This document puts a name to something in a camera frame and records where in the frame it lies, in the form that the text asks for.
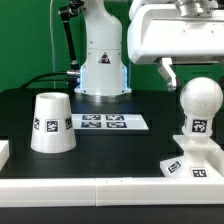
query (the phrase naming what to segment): green wall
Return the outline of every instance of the green wall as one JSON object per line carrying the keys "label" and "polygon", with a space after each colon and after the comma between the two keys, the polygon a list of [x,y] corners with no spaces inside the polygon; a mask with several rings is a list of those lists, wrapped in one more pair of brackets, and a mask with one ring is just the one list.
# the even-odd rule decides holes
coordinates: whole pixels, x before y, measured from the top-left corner
{"label": "green wall", "polygon": [[[67,0],[55,0],[53,5],[56,70],[69,69],[69,55],[58,9]],[[50,0],[1,0],[0,8],[0,91],[17,88],[32,77],[52,72],[50,42]],[[133,65],[127,55],[127,29],[130,3],[107,3],[107,10],[117,16],[123,25],[122,61],[129,68],[132,89],[166,90],[166,83],[156,65]],[[79,63],[85,60],[85,23],[82,15],[72,19],[74,43]],[[222,75],[222,67],[181,66],[174,68],[186,83],[193,77],[206,76],[215,80]],[[32,87],[53,87],[53,83],[32,84]],[[57,83],[56,87],[65,87]]]}

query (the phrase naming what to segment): upside-down cup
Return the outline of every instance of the upside-down cup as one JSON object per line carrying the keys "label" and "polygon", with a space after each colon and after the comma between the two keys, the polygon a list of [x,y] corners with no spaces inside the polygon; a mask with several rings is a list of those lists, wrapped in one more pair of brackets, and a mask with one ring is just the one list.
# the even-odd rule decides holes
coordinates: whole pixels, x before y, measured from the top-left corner
{"label": "upside-down cup", "polygon": [[69,96],[64,93],[38,94],[31,148],[42,153],[61,153],[75,146]]}

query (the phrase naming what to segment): black surface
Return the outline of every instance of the black surface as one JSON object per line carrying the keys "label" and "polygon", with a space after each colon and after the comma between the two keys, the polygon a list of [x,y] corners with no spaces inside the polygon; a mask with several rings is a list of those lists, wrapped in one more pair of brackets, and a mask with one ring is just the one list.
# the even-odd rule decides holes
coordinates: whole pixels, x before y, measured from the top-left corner
{"label": "black surface", "polygon": [[[77,146],[49,155],[30,148],[35,95],[43,90],[12,89],[0,94],[0,139],[9,139],[10,159],[0,178],[155,177],[159,162],[181,154],[172,139],[184,115],[179,96],[136,92],[131,100],[96,104],[71,97],[73,113],[141,114],[149,131],[76,130]],[[224,144],[224,115],[214,121],[213,139]],[[223,205],[125,206],[102,208],[5,208],[2,223],[224,223]]]}

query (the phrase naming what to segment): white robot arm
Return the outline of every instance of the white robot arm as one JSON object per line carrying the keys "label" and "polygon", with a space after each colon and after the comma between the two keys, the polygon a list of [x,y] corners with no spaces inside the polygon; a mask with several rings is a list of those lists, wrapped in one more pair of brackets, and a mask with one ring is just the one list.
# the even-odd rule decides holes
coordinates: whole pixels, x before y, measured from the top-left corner
{"label": "white robot arm", "polygon": [[133,63],[159,65],[170,91],[178,88],[172,64],[219,63],[224,57],[224,10],[208,0],[134,0],[128,30]]}
{"label": "white robot arm", "polygon": [[[127,69],[121,61],[120,21],[106,11],[104,0],[70,0],[70,7],[74,9],[72,16],[80,11],[83,13],[87,33],[87,57],[81,66],[76,96],[95,102],[116,102],[128,97],[131,89],[127,86]],[[76,64],[76,58],[73,58],[72,63]]]}

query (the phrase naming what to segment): white ball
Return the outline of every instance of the white ball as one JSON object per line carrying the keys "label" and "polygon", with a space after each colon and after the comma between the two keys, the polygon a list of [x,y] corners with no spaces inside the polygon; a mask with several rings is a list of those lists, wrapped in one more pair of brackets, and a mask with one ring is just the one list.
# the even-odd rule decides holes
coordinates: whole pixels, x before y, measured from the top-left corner
{"label": "white ball", "polygon": [[213,118],[223,102],[220,86],[209,78],[195,78],[187,83],[180,96],[185,114]]}

